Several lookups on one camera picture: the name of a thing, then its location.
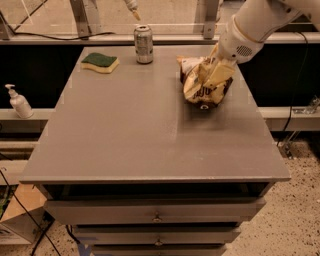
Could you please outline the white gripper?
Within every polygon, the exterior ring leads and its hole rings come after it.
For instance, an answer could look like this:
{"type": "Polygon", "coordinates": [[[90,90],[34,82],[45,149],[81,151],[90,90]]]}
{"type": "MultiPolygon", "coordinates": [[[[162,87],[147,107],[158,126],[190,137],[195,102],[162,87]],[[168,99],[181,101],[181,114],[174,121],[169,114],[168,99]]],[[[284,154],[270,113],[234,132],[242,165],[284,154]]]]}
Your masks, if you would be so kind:
{"type": "Polygon", "coordinates": [[[210,52],[211,63],[215,65],[203,86],[213,89],[225,82],[234,74],[235,62],[241,64],[250,61],[263,46],[263,43],[252,41],[244,35],[236,24],[235,16],[232,16],[220,35],[218,44],[215,44],[210,52]]]}

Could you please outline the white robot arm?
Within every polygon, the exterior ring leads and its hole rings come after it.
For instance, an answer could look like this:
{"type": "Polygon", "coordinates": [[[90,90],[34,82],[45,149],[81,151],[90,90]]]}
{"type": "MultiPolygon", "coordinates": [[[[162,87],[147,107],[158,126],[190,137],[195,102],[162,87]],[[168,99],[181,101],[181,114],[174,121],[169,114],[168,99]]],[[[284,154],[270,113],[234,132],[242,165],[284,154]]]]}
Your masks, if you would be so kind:
{"type": "Polygon", "coordinates": [[[301,15],[319,28],[320,0],[246,0],[214,46],[214,61],[203,86],[215,88],[228,80],[235,64],[250,61],[273,32],[301,15]]]}

